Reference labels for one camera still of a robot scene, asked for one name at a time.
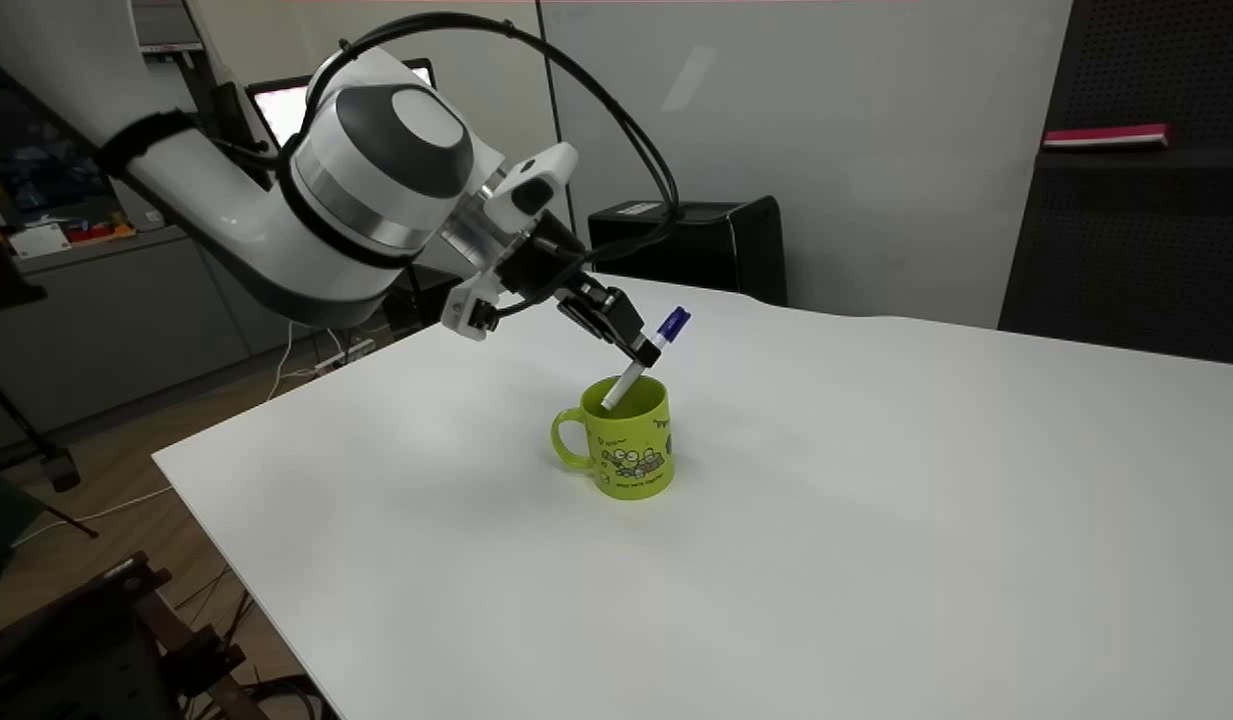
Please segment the yellow mug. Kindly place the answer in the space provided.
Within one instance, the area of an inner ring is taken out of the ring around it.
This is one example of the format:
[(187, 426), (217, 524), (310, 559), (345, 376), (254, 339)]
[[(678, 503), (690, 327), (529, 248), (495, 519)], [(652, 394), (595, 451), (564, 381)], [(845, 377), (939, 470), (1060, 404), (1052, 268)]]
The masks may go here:
[(602, 401), (616, 381), (613, 375), (584, 390), (578, 406), (552, 419), (549, 438), (566, 468), (587, 473), (603, 494), (642, 501), (674, 480), (668, 391), (642, 375), (607, 409)]

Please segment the grey cabinet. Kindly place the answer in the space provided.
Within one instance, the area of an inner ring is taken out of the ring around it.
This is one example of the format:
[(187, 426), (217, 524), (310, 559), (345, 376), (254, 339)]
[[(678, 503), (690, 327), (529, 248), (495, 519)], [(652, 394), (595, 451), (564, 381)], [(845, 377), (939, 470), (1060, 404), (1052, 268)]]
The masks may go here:
[(0, 313), (0, 388), (52, 436), (89, 432), (286, 342), (287, 321), (176, 229), (22, 268), (46, 295)]

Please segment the red book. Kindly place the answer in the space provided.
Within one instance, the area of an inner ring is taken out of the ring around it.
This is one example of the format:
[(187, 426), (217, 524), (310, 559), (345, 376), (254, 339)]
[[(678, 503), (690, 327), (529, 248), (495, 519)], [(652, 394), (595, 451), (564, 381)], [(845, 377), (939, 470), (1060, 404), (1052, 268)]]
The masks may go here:
[(1042, 137), (1046, 150), (1124, 150), (1165, 149), (1170, 145), (1173, 127), (1166, 123), (1111, 126), (1073, 129), (1051, 129)]

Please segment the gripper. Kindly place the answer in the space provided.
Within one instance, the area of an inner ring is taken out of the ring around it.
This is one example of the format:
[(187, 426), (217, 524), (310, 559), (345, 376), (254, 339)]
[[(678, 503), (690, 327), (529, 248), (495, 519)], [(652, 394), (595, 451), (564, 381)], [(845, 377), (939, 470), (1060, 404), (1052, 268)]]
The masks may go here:
[(620, 288), (587, 272), (599, 252), (588, 249), (555, 215), (543, 215), (494, 269), (519, 301), (497, 309), (503, 321), (540, 305), (555, 305), (584, 332), (616, 346), (629, 361), (653, 366), (661, 348), (645, 333), (642, 314)]

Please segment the white power strip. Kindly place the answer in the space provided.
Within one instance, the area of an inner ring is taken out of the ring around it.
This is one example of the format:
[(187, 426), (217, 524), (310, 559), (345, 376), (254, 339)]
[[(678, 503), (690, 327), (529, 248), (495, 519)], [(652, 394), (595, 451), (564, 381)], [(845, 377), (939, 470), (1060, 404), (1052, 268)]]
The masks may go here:
[(377, 348), (377, 342), (374, 342), (374, 338), (365, 338), (365, 340), (356, 342), (355, 345), (346, 346), (346, 350), (342, 354), (337, 354), (337, 356), (328, 358), (318, 364), (314, 364), (314, 366), (311, 367), (311, 374), (326, 375), (334, 372), (334, 370), (340, 369), (342, 366), (346, 366), (348, 364), (355, 362), (366, 355), (372, 354), (375, 348)]

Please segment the shelf with clutter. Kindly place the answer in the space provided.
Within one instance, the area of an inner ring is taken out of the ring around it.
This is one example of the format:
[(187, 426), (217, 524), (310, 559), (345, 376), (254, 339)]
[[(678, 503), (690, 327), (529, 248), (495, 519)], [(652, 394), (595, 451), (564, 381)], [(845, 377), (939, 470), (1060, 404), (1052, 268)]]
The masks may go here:
[(14, 258), (127, 240), (168, 224), (0, 81), (0, 242)]

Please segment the dark folding workbench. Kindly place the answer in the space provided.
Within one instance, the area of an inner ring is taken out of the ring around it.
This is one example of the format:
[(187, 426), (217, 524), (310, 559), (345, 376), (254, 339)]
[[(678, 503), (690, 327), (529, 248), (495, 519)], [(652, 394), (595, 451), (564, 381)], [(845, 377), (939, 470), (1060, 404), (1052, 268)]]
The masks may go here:
[(308, 674), (238, 682), (236, 637), (187, 625), (169, 579), (137, 552), (0, 629), (0, 720), (270, 720), (284, 697), (340, 720)]

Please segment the black perforated shelf unit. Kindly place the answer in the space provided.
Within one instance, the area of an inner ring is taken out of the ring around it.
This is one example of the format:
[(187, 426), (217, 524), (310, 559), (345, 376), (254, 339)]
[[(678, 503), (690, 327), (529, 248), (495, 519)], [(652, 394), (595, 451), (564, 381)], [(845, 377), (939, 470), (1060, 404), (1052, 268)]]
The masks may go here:
[[(1165, 149), (1046, 131), (1166, 123)], [(1074, 0), (997, 328), (1233, 364), (1233, 0)]]

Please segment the black box cabinet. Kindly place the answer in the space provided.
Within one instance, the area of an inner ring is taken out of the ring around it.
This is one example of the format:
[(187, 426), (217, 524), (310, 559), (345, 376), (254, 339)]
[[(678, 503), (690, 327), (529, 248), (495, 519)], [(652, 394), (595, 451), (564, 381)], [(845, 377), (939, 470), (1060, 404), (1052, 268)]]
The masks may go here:
[(667, 240), (596, 263), (594, 269), (788, 306), (780, 206), (772, 196), (748, 202), (684, 202), (683, 218)]

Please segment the monitor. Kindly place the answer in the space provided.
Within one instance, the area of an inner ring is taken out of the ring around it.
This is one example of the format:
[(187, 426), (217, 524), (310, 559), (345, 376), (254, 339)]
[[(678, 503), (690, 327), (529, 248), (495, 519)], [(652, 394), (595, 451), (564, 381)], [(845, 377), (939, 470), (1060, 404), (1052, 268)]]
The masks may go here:
[[(327, 88), (326, 95), (340, 88), (375, 88), (383, 90), (391, 88), (416, 88), (425, 85), (436, 86), (436, 73), (429, 58), (412, 58), (396, 60), (397, 65), (406, 67), (414, 79), (401, 79), (397, 70), (382, 70), (379, 67), (359, 68), (346, 67), (334, 76), (334, 83)], [(274, 150), (281, 150), (292, 136), (296, 136), (305, 120), (306, 100), (308, 100), (309, 83), (314, 81), (316, 73), (305, 76), (287, 76), (270, 79), (270, 81), (252, 83), (247, 86), (247, 97), (256, 110), (261, 123), (268, 128)]]

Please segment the blue marker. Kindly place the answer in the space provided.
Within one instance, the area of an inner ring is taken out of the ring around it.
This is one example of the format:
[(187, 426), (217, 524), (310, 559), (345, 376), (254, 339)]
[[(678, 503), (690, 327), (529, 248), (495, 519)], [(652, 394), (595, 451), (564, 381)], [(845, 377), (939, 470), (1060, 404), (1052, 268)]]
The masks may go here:
[[(645, 342), (645, 345), (652, 346), (657, 353), (662, 351), (666, 345), (674, 342), (679, 337), (681, 330), (689, 323), (692, 314), (683, 306), (677, 306), (666, 316), (665, 321), (660, 324), (653, 337)], [(616, 406), (621, 404), (621, 399), (628, 395), (637, 378), (642, 377), (645, 370), (649, 369), (647, 364), (642, 364), (637, 360), (633, 360), (625, 369), (625, 372), (616, 378), (615, 383), (612, 383), (612, 388), (608, 390), (605, 396), (600, 401), (603, 411), (615, 411)]]

